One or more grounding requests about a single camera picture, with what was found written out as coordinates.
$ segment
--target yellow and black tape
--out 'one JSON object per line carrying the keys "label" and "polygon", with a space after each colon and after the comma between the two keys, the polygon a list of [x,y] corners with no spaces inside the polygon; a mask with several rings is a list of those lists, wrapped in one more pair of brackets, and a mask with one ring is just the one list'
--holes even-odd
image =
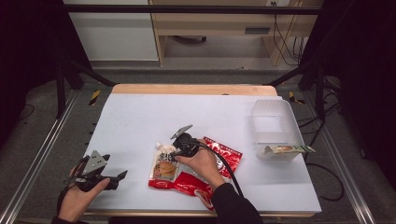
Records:
{"label": "yellow and black tape", "polygon": [[294,93],[292,91],[289,91],[289,101],[290,102],[294,102],[294,103],[298,103],[300,105],[305,105],[305,100],[297,100],[294,97]]}
{"label": "yellow and black tape", "polygon": [[100,93],[100,91],[94,91],[93,92],[93,95],[91,97],[89,105],[95,105],[96,100],[98,99],[99,93]]}

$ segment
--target cabinet door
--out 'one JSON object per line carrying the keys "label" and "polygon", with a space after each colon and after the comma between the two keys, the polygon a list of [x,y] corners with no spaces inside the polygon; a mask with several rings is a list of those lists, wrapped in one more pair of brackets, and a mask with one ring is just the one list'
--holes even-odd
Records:
{"label": "cabinet door", "polygon": [[[65,4],[147,5],[147,0],[64,0]],[[158,61],[149,13],[70,13],[90,61]]]}

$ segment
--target hand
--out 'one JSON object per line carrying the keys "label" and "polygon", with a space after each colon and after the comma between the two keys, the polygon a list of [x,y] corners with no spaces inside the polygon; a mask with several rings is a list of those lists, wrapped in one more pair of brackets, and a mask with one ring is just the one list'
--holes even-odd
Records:
{"label": "hand", "polygon": [[106,178],[88,192],[80,190],[77,186],[71,187],[64,196],[58,218],[69,222],[77,222],[93,199],[106,188],[109,182],[110,179]]}
{"label": "hand", "polygon": [[183,164],[190,166],[199,176],[205,179],[212,190],[224,184],[225,181],[219,172],[216,163],[216,156],[208,149],[200,148],[199,151],[191,158],[175,156],[175,159]]}

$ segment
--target white tabletop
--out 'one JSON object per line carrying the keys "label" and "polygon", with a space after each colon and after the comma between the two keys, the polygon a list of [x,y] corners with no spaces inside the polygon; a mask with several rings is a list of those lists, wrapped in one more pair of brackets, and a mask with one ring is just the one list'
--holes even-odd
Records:
{"label": "white tabletop", "polygon": [[321,211],[311,179],[298,156],[291,162],[256,157],[250,112],[258,99],[276,96],[112,93],[86,154],[110,154],[103,175],[128,170],[117,190],[102,192],[88,214],[213,215],[196,197],[148,186],[156,143],[171,145],[177,129],[193,124],[193,137],[207,136],[243,153],[235,176],[263,216],[312,216]]}

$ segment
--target person's left hand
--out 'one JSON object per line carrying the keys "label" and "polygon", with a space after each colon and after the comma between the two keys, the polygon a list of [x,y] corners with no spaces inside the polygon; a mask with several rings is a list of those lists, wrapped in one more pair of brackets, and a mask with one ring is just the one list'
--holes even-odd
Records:
{"label": "person's left hand", "polygon": [[77,186],[71,187],[64,195],[58,218],[69,222],[77,222],[93,199],[107,187],[109,182],[110,179],[106,178],[88,192],[82,191]]}

